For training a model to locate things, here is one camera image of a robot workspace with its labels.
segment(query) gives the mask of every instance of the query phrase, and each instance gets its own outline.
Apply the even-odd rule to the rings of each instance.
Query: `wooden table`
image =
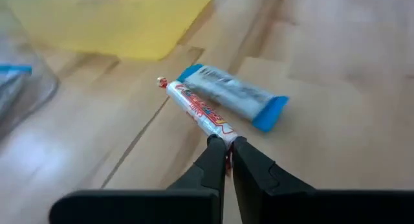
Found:
[[[45,223],[81,188],[165,188],[206,136],[155,85],[206,63],[291,100],[250,143],[316,188],[414,188],[412,0],[213,0],[161,62],[39,47],[57,95],[0,146],[0,216]],[[224,223],[240,223],[227,178]]]

